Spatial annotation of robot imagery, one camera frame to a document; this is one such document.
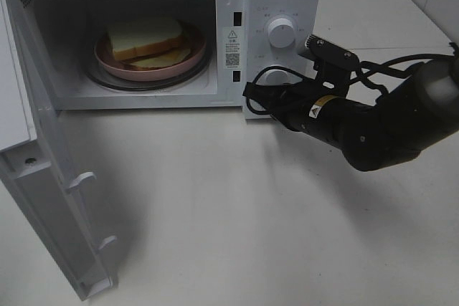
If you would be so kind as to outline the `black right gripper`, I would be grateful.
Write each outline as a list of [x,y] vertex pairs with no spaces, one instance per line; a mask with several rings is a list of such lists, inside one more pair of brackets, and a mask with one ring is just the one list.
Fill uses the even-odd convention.
[[267,105],[269,115],[287,129],[305,133],[333,147],[342,146],[345,90],[314,82],[276,86],[247,82],[242,95],[259,105]]

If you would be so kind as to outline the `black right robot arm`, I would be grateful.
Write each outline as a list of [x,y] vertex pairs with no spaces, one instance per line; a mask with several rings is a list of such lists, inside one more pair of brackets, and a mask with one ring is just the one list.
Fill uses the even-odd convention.
[[315,79],[248,82],[247,108],[338,148],[359,171],[411,161],[458,131],[458,58],[416,54],[384,64],[317,61]]

